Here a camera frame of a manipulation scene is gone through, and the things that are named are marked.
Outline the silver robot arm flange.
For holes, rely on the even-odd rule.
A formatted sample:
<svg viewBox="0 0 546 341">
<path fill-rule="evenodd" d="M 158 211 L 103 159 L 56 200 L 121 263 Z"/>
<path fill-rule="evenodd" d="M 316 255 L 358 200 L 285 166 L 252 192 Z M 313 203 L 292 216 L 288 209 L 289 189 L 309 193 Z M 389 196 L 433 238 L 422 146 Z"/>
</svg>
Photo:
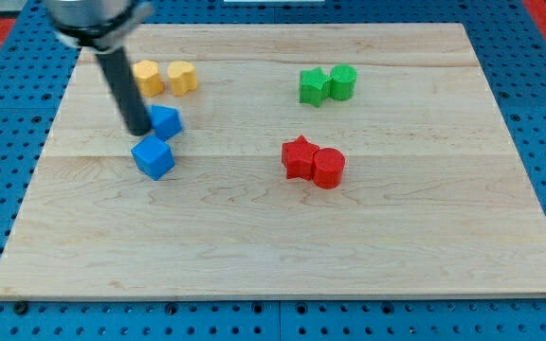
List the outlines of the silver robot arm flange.
<svg viewBox="0 0 546 341">
<path fill-rule="evenodd" d="M 98 54 L 120 48 L 154 13 L 149 1 L 137 0 L 45 0 L 45 8 L 63 44 Z"/>
</svg>

